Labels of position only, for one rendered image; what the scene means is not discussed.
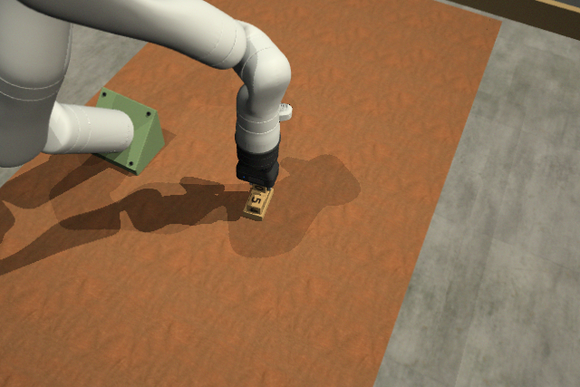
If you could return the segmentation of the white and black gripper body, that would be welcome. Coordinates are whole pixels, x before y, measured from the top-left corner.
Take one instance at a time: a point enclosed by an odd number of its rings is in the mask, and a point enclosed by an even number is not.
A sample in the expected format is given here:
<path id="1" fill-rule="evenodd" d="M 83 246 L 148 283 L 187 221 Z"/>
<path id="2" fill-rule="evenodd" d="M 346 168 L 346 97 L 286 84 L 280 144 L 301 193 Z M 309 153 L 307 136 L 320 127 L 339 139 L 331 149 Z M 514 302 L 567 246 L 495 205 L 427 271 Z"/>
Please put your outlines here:
<path id="1" fill-rule="evenodd" d="M 236 122 L 237 178 L 272 188 L 275 185 L 279 163 L 277 161 L 281 141 L 280 121 L 292 117 L 292 107 L 280 102 L 279 121 L 270 131 L 254 133 L 243 129 Z"/>

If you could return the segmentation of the tan wooden tray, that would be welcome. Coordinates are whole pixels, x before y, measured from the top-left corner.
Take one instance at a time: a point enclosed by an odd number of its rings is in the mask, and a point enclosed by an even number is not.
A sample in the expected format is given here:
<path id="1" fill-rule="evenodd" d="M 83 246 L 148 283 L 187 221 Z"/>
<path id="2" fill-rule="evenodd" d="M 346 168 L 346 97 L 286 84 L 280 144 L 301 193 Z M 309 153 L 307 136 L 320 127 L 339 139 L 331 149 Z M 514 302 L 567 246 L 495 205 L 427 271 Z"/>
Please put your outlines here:
<path id="1" fill-rule="evenodd" d="M 265 213 L 266 213 L 266 210 L 267 210 L 268 205 L 270 203 L 270 200 L 271 200 L 271 198 L 272 198 L 272 196 L 274 194 L 274 189 L 268 190 L 267 193 L 262 193 L 262 192 L 259 192 L 259 191 L 256 191 L 256 190 L 253 190 L 252 189 L 251 193 L 254 193 L 254 194 L 257 194 L 257 195 L 260 195 L 260 196 L 264 196 L 266 198 L 265 206 L 263 208 L 262 214 L 259 215 L 259 214 L 256 214 L 256 213 L 247 211 L 247 203 L 246 203 L 246 206 L 245 206 L 245 208 L 243 210 L 243 216 L 249 217 L 249 218 L 253 218 L 253 219 L 257 219 L 257 220 L 260 220 L 260 221 L 263 221 L 263 218 L 265 216 Z"/>

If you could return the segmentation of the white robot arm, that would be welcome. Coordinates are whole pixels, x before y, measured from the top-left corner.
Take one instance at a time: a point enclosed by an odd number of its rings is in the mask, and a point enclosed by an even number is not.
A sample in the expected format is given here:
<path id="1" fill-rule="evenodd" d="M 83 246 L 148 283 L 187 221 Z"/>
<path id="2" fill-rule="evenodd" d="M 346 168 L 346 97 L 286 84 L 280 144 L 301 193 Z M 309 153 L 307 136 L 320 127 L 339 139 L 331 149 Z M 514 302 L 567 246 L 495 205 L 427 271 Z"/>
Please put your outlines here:
<path id="1" fill-rule="evenodd" d="M 73 24 L 161 45 L 215 69 L 235 65 L 246 83 L 237 93 L 238 124 L 261 133 L 279 121 L 291 81 L 287 58 L 257 27 L 203 0 L 0 0 L 1 168 L 24 165 L 41 151 L 115 153 L 130 146 L 134 129 L 123 111 L 56 101 Z"/>

